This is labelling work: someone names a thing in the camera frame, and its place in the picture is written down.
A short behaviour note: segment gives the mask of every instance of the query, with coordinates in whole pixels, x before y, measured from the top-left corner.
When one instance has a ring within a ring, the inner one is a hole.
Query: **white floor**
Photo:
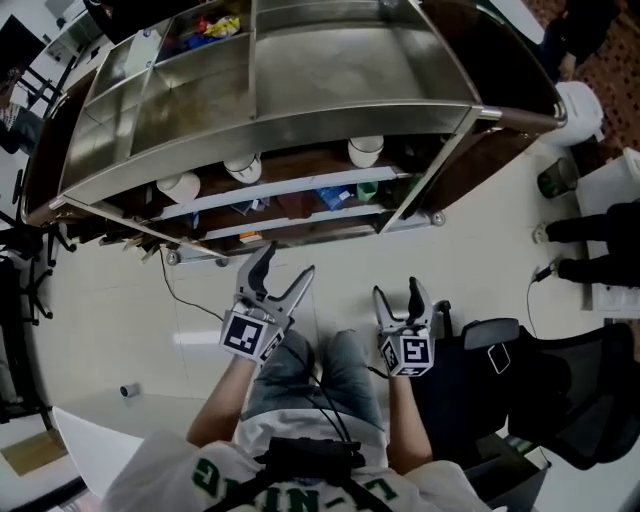
[[[536,246],[531,238],[541,220],[576,214],[571,200],[547,201],[536,190],[536,175],[557,156],[535,145],[449,208],[443,228],[281,250],[267,287],[280,294],[303,268],[316,266],[311,293],[295,313],[296,328],[310,339],[355,328],[373,340],[373,286],[405,303],[410,276],[433,300],[451,302],[458,328],[492,317],[516,317],[529,328],[526,291],[534,270],[578,250]],[[172,299],[159,256],[146,265],[139,259],[121,246],[96,243],[60,252],[47,291],[55,317],[34,328],[51,404],[132,382],[147,393],[181,397],[204,398],[213,389],[229,360],[216,345],[220,322]],[[240,264],[168,267],[169,280],[179,297],[223,313]],[[600,327],[601,317],[583,311],[583,295],[581,286],[557,279],[535,285],[538,335]]]

